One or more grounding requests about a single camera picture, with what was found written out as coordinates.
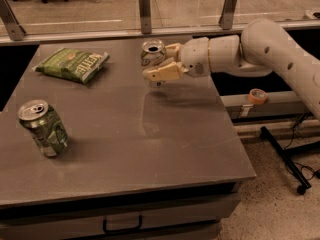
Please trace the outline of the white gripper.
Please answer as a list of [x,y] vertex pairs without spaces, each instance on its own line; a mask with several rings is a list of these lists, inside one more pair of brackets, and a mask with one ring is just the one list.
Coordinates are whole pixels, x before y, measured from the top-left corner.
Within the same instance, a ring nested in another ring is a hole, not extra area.
[[206,77],[210,71],[209,39],[207,37],[191,39],[184,45],[173,43],[165,46],[166,57],[179,59],[165,66],[145,69],[143,77],[151,82],[177,80],[187,73],[190,77]]

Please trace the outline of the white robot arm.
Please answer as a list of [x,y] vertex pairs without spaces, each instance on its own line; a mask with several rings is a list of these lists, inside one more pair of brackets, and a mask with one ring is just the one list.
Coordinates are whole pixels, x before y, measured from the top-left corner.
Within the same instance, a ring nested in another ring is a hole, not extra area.
[[319,59],[268,19],[250,22],[239,36],[202,37],[170,45],[147,40],[142,44],[141,66],[144,79],[154,86],[184,75],[198,78],[223,72],[262,77],[274,72],[320,119]]

